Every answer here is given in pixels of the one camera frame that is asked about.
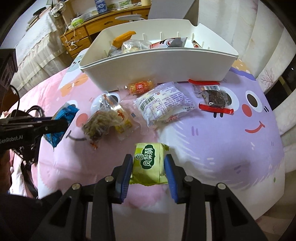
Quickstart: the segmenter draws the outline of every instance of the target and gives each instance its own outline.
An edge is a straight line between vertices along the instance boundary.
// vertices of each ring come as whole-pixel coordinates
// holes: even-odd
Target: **storage box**
[[[127,31],[137,33],[132,39],[152,43],[173,37],[188,39],[185,48],[156,48],[107,57],[113,39]],[[192,40],[203,48],[193,48]],[[202,24],[193,26],[184,19],[151,19],[104,29],[79,67],[101,90],[113,91],[143,79],[157,83],[220,81],[237,58],[238,52],[231,45]]]

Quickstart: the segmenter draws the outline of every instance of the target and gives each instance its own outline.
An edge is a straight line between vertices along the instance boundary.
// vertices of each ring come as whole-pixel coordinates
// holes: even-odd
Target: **pink cartoon cheek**
[[[76,119],[76,126],[82,127],[88,120],[88,115],[86,113],[80,114]]]
[[[243,104],[243,105],[242,105],[242,111],[243,111],[243,113],[244,113],[247,117],[251,117],[251,116],[252,116],[252,110],[251,110],[251,108],[250,108],[248,105]]]

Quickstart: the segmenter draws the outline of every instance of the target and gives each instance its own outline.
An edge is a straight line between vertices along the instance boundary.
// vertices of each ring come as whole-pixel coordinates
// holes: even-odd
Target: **yellow snack package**
[[[164,152],[168,150],[169,147],[162,143],[138,143],[130,184],[139,183],[145,186],[167,184]]]

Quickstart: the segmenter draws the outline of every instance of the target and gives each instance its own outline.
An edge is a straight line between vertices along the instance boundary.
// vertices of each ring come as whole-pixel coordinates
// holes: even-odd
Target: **metal screw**
[[[105,177],[105,181],[106,182],[111,182],[111,181],[113,181],[114,180],[114,177],[112,177],[112,176],[106,176]]]
[[[80,188],[80,184],[79,183],[74,183],[73,185],[72,185],[72,189],[73,190],[77,190],[77,189],[79,189]]]
[[[192,176],[186,176],[186,177],[184,177],[184,180],[186,182],[192,182],[193,181],[193,177]]]
[[[221,189],[221,190],[226,189],[226,185],[225,185],[224,183],[219,183],[219,184],[217,185],[217,187],[218,187],[219,189]]]

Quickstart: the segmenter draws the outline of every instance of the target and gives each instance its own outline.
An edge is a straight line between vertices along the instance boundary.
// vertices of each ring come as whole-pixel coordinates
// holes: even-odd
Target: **barcode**
[[[220,90],[218,85],[206,85],[204,88],[205,90]]]
[[[149,98],[147,98],[141,105],[140,105],[140,109],[142,111],[144,111],[146,105],[148,105],[152,100],[154,100],[154,96],[150,96]]]

